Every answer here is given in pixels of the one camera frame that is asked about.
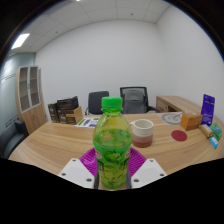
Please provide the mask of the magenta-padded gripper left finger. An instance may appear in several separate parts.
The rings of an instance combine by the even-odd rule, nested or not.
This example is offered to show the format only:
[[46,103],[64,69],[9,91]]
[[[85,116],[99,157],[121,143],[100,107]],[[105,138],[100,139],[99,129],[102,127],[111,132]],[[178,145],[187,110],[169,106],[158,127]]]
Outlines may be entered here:
[[95,149],[90,149],[80,158],[70,159],[58,176],[78,186],[97,189],[99,174]]

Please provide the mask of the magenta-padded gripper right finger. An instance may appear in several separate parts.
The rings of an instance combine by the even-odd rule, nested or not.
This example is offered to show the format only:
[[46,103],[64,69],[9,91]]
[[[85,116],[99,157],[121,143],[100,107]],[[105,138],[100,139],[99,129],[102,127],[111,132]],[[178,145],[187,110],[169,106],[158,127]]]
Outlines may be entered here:
[[166,172],[155,159],[146,159],[136,149],[130,149],[127,171],[128,189],[143,187],[165,176]]

